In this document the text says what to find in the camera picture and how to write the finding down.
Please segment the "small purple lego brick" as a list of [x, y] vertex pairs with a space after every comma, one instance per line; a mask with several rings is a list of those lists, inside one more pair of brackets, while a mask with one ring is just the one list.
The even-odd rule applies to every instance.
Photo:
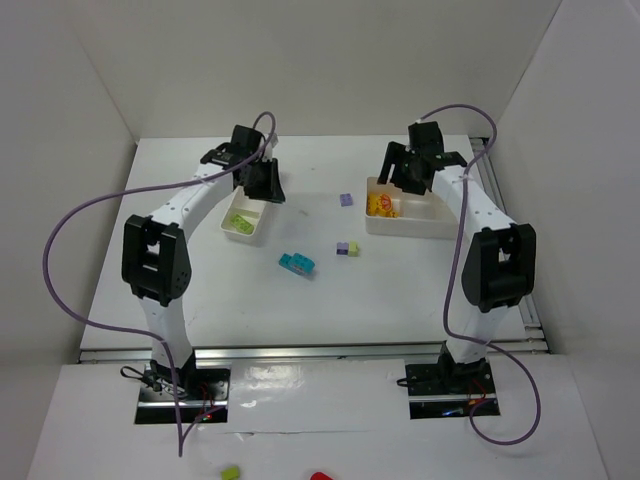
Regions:
[[338, 242], [336, 244], [336, 254], [347, 256], [349, 251], [349, 244], [347, 242]]

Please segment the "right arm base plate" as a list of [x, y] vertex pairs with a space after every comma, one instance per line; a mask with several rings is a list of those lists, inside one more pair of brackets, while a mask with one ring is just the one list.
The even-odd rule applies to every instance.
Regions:
[[499, 416], [500, 407], [491, 367], [481, 366], [471, 376], [445, 381], [436, 364], [407, 364], [405, 376], [396, 381], [408, 394], [412, 420]]

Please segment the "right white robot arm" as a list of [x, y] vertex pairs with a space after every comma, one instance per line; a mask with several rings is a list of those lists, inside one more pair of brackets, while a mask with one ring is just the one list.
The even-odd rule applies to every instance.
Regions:
[[408, 136], [406, 145], [388, 144], [378, 181], [406, 194], [434, 195], [458, 222], [447, 289], [461, 287], [470, 313], [445, 330], [435, 381], [459, 392], [482, 373], [501, 322], [533, 289], [536, 232], [494, 204], [459, 153], [445, 151], [437, 123], [416, 122]]

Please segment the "green lego plate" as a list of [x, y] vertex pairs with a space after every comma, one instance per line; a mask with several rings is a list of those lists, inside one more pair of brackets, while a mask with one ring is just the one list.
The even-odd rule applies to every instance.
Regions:
[[246, 221], [244, 225], [233, 225], [234, 228], [243, 235], [252, 235], [254, 232], [254, 225]]

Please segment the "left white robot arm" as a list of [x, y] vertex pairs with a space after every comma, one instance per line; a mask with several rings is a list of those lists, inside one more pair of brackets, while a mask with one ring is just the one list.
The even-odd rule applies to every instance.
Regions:
[[146, 216], [132, 215], [124, 225], [121, 274], [139, 299], [154, 335], [151, 370], [179, 387], [196, 383], [196, 358], [186, 332], [182, 297], [191, 282], [188, 241], [206, 216], [237, 188], [255, 200], [282, 203], [277, 135], [237, 125], [231, 139], [209, 150], [187, 184]]

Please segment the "purple lego plate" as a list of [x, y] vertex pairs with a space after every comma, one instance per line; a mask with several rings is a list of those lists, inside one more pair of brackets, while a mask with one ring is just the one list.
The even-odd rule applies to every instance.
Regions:
[[339, 195], [340, 204], [342, 207], [352, 206], [353, 198], [350, 193], [343, 193]]

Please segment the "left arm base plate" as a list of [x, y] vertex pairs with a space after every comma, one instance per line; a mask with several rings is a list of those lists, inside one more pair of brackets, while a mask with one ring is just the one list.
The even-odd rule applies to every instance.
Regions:
[[[228, 421], [228, 397], [231, 369], [206, 368], [197, 374], [192, 390], [178, 388], [178, 400], [181, 419], [190, 424], [198, 415], [204, 424], [222, 424]], [[169, 381], [154, 379], [146, 368], [143, 374], [138, 371], [129, 379], [141, 383], [134, 423], [136, 425], [167, 425], [176, 420], [173, 389]]]

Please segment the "light green lego brick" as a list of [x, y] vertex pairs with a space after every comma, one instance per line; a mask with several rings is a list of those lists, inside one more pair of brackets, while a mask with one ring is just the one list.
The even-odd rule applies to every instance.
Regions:
[[232, 225], [244, 225], [246, 220], [239, 214], [234, 214], [229, 218], [229, 222]]

